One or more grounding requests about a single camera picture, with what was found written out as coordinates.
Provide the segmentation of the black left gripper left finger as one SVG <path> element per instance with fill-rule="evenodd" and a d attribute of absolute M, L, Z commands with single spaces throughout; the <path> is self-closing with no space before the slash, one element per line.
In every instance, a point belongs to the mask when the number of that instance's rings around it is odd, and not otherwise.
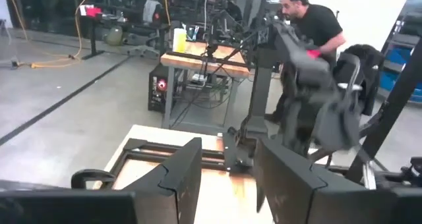
<path fill-rule="evenodd" d="M 124 190 L 135 193 L 137 224 L 194 224 L 202 139 L 193 138 Z"/>

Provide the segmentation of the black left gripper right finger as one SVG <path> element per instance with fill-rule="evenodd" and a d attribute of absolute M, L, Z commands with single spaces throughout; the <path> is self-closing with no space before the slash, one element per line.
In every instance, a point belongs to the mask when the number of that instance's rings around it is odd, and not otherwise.
<path fill-rule="evenodd" d="M 368 190 L 262 138 L 253 168 L 276 224 L 389 224 L 394 197 Z"/>

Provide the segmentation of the black office chair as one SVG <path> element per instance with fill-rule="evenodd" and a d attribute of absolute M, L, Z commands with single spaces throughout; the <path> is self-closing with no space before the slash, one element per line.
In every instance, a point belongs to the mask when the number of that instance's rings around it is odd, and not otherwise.
<path fill-rule="evenodd" d="M 380 81 L 379 67 L 383 67 L 384 55 L 373 46 L 355 44 L 340 53 L 357 56 L 360 61 L 359 72 L 354 83 L 354 91 L 362 115 L 370 116 L 373 113 L 375 96 Z M 337 83 L 347 84 L 354 72 L 355 67 L 350 65 L 344 57 L 340 56 L 337 65 L 332 70 L 334 80 Z"/>

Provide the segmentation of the shelf with blue bins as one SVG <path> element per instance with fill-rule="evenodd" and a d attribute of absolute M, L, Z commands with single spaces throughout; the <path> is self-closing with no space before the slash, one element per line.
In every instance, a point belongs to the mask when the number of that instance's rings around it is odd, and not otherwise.
<path fill-rule="evenodd" d="M 398 17 L 382 48 L 385 62 L 380 76 L 380 97 L 388 97 L 421 38 L 422 16 Z"/>

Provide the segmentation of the black computer tower red light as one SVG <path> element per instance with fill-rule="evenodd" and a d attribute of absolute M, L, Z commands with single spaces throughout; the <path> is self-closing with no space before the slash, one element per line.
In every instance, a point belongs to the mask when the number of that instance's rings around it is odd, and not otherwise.
<path fill-rule="evenodd" d="M 165 113 L 168 86 L 168 67 L 161 63 L 150 72 L 148 82 L 148 110 Z"/>

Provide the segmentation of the person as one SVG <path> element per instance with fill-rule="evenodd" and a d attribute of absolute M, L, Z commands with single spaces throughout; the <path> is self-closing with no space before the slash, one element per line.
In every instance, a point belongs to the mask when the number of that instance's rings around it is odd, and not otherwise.
<path fill-rule="evenodd" d="M 281 0 L 281 5 L 283 16 L 295 28 L 297 36 L 313 42 L 315 47 L 308 54 L 323 58 L 333 67 L 337 49 L 346 39 L 332 10 L 308 0 Z"/>

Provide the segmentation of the wooden-top background workbench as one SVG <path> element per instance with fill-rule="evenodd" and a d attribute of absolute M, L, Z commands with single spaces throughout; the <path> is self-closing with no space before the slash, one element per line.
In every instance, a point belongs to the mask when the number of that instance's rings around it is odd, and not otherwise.
<path fill-rule="evenodd" d="M 239 85 L 249 76 L 242 54 L 220 45 L 207 63 L 206 44 L 186 42 L 182 52 L 160 58 L 168 68 L 162 128 L 223 131 L 233 117 Z"/>

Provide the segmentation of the yellow container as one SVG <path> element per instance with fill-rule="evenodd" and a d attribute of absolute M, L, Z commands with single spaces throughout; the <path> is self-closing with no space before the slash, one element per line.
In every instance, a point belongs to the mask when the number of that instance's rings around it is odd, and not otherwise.
<path fill-rule="evenodd" d="M 184 28 L 175 28 L 173 31 L 172 50 L 177 53 L 184 53 L 186 48 L 187 31 Z"/>

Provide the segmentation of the olive round tank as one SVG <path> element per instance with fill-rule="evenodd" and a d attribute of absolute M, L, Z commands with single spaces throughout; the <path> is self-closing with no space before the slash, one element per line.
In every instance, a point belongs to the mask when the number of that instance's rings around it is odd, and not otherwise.
<path fill-rule="evenodd" d="M 123 29 L 120 26 L 113 26 L 105 35 L 104 41 L 110 46 L 120 46 L 123 41 Z"/>

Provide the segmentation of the grey draped cloth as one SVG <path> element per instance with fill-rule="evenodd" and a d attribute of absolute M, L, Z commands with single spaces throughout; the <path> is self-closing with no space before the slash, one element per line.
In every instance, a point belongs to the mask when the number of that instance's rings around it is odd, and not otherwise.
<path fill-rule="evenodd" d="M 160 24 L 162 5 L 158 1 L 147 0 L 142 12 L 142 21 L 148 24 Z"/>

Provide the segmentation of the red white box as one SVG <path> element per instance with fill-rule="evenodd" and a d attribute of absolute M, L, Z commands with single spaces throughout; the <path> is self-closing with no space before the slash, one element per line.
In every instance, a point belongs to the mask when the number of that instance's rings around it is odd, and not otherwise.
<path fill-rule="evenodd" d="M 81 16 L 96 18 L 98 15 L 102 15 L 101 8 L 94 5 L 81 5 L 78 9 Z"/>

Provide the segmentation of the black gantry post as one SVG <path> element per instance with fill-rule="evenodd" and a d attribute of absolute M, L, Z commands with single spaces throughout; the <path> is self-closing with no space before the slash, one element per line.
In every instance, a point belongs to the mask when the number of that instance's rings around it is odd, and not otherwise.
<path fill-rule="evenodd" d="M 410 59 L 401 72 L 392 91 L 382 108 L 382 118 L 374 131 L 370 132 L 359 149 L 357 157 L 353 160 L 346 178 L 353 182 L 360 182 L 363 177 L 363 164 L 360 158 L 368 155 L 369 159 L 375 158 L 377 152 L 385 141 L 388 133 L 411 97 L 418 82 L 422 81 L 422 39 L 415 46 Z"/>

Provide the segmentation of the black arched bracket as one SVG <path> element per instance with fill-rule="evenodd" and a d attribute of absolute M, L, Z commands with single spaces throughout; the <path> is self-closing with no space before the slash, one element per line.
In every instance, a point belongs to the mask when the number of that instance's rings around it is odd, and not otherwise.
<path fill-rule="evenodd" d="M 108 171 L 99 169 L 83 169 L 74 173 L 71 177 L 72 189 L 86 189 L 88 181 L 100 182 L 101 185 L 112 185 L 116 176 Z"/>

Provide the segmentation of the black pedestal stand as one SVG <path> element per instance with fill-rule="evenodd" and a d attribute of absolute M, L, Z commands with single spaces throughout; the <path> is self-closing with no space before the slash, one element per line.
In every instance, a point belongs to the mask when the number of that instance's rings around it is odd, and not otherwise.
<path fill-rule="evenodd" d="M 82 60 L 89 60 L 104 53 L 103 50 L 97 50 L 96 47 L 96 26 L 98 20 L 94 17 L 87 17 L 87 19 L 90 22 L 90 54 L 83 56 Z"/>

